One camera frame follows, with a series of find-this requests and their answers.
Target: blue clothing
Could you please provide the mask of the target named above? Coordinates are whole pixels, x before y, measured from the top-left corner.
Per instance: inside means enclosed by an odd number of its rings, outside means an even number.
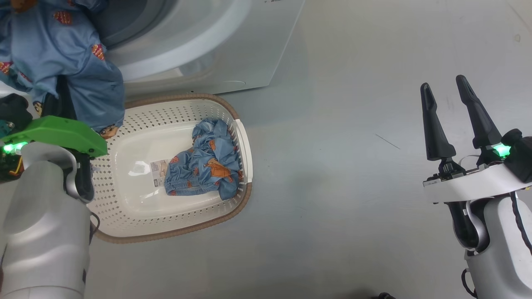
[[[65,75],[76,117],[96,132],[119,127],[124,117],[120,70],[105,60],[105,46],[82,10],[105,0],[0,0],[0,80],[27,92],[40,114],[45,96]]]
[[[168,164],[164,188],[168,195],[197,195],[218,190],[222,200],[236,195],[239,180],[237,148],[227,124],[204,119],[192,132],[194,145]]]

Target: floor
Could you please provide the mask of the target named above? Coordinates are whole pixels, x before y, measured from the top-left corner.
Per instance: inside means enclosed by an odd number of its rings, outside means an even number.
[[[271,85],[222,96],[252,147],[246,208],[180,237],[95,240],[85,298],[469,298],[448,210],[423,197],[437,162],[419,87],[431,84],[458,157],[475,153],[458,74],[502,133],[532,135],[523,11],[527,0],[307,0]]]

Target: washing machine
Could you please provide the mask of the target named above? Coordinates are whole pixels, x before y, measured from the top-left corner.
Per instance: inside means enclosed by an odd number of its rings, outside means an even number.
[[[263,87],[304,0],[110,0],[93,16],[127,100]],[[2,84],[0,96],[16,92]]]

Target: patterned blue fabric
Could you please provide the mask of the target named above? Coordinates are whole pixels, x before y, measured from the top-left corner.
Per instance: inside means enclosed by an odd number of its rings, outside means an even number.
[[[222,120],[204,119],[192,132],[194,145],[168,164],[168,195],[197,195],[218,190],[222,200],[236,195],[239,180],[237,148]]]
[[[32,96],[37,113],[45,96],[57,97],[65,75],[78,120],[95,131],[119,127],[124,117],[120,70],[105,60],[105,46],[82,11],[103,0],[0,0],[0,80]]]

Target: laundry basket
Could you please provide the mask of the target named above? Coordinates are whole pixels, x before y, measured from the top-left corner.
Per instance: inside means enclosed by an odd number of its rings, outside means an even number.
[[[225,201],[218,191],[169,196],[157,176],[164,174],[168,160],[191,148],[192,130],[205,118],[229,125],[244,176],[237,195]],[[178,95],[126,103],[124,124],[107,145],[109,154],[92,161],[95,198],[88,204],[100,218],[96,236],[102,240],[143,242],[200,230],[231,219],[250,197],[253,165],[246,130],[220,97]]]

